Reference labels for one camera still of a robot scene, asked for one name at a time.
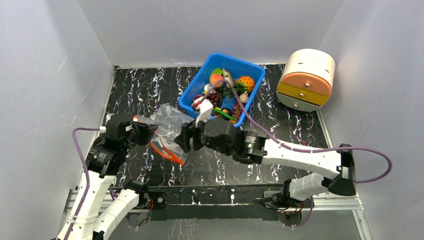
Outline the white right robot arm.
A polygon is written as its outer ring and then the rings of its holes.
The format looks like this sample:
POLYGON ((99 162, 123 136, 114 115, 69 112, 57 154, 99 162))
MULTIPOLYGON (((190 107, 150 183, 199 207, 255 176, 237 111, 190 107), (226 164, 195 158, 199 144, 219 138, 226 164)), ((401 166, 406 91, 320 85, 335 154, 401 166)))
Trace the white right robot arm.
POLYGON ((284 165, 311 171, 302 178, 286 180, 281 193, 265 198, 275 204, 295 207, 326 192, 347 197, 356 194, 355 164, 350 150, 327 151, 275 142, 265 134, 235 128, 217 117, 184 123, 174 141, 185 153, 207 147, 242 164, 284 165))

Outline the clear zip top bag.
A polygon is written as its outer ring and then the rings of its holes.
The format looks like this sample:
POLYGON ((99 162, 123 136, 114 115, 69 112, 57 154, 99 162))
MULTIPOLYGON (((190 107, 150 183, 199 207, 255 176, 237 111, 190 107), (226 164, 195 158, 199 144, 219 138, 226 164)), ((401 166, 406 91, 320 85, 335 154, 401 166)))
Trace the clear zip top bag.
POLYGON ((182 125, 193 121, 194 118, 165 103, 150 117, 134 115, 132 119, 139 123, 158 125, 150 140, 151 147, 167 160, 180 165, 185 163, 188 154, 175 142, 175 138, 181 133, 182 125))

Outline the toy pineapple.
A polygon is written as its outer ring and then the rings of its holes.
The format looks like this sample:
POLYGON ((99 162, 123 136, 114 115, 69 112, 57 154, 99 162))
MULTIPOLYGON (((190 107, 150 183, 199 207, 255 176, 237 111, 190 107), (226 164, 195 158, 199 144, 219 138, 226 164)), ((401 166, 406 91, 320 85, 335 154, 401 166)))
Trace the toy pineapple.
POLYGON ((235 94, 233 93, 234 89, 236 94, 241 98, 243 94, 250 94, 253 91, 255 84, 256 83, 252 77, 248 75, 240 76, 231 85, 226 85, 222 94, 224 97, 233 99, 235 97, 235 94))

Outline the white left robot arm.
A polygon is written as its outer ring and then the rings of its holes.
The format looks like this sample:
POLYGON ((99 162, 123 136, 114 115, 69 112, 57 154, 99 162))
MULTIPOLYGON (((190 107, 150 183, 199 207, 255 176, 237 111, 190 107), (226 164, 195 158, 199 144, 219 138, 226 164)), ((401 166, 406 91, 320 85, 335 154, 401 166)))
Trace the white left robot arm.
POLYGON ((131 180, 101 211, 109 187, 124 164, 129 151, 135 146, 150 143, 158 125, 142 123, 136 117, 112 114, 97 128, 100 135, 94 140, 87 156, 83 156, 76 132, 72 131, 75 147, 81 158, 84 178, 78 186, 75 202, 70 210, 58 240, 107 240, 119 223, 133 208, 144 208, 149 203, 147 186, 131 180))

